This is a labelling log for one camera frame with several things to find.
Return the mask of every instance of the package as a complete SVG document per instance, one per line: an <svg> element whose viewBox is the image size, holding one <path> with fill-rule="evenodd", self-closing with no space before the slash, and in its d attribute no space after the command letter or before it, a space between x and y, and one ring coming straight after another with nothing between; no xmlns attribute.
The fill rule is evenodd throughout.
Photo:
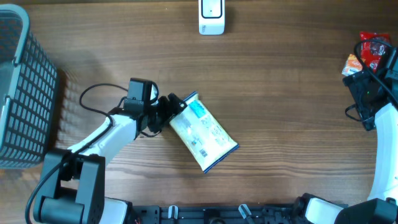
<svg viewBox="0 0 398 224"><path fill-rule="evenodd" d="M207 173L239 145L214 119L213 115L193 92L184 101L187 107L170 121L171 127L180 136L202 171Z"/></svg>
<svg viewBox="0 0 398 224"><path fill-rule="evenodd" d="M360 72L361 70L362 70L362 65L360 64L358 59L355 57L355 55L350 54L347 58L346 65L344 66L341 74L349 76L354 73Z"/></svg>
<svg viewBox="0 0 398 224"><path fill-rule="evenodd" d="M376 39L390 43L389 34L361 32L360 35L361 40ZM361 58L365 59L366 66L373 69L373 72L376 72L381 56L386 53L386 47L387 46L376 42L365 42L362 44Z"/></svg>

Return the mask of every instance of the gray basket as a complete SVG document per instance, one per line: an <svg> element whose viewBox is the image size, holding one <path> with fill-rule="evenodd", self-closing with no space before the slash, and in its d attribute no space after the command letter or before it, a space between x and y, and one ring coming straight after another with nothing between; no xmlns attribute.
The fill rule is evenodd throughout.
<svg viewBox="0 0 398 224"><path fill-rule="evenodd" d="M59 77L23 8L0 5L0 168L44 158Z"/></svg>

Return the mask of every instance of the black metal bracket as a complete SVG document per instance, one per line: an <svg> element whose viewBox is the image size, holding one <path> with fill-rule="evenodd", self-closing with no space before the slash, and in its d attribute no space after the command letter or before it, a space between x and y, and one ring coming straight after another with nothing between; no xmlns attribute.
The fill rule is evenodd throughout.
<svg viewBox="0 0 398 224"><path fill-rule="evenodd" d="M41 178L71 151L54 149L44 158ZM79 179L77 189L61 186L61 180ZM77 155L57 170L39 190L33 215L37 222L59 224L98 223L104 209L105 158Z"/></svg>

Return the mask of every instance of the orange package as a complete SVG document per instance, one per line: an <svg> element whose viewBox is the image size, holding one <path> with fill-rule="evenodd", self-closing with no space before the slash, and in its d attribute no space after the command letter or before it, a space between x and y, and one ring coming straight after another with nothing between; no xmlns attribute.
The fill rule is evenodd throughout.
<svg viewBox="0 0 398 224"><path fill-rule="evenodd" d="M346 65L344 66L344 69L341 74L343 74L345 76L349 76L349 75L357 73L361 70L362 70L362 65L360 64L360 62L356 59L355 55L350 54L348 56Z"/></svg>

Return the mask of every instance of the barcode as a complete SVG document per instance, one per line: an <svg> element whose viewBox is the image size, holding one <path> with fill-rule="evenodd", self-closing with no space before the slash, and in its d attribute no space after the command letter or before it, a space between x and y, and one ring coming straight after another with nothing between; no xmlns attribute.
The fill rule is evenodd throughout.
<svg viewBox="0 0 398 224"><path fill-rule="evenodd" d="M206 157L207 156L207 152L204 149L201 149L200 151L201 156Z"/></svg>

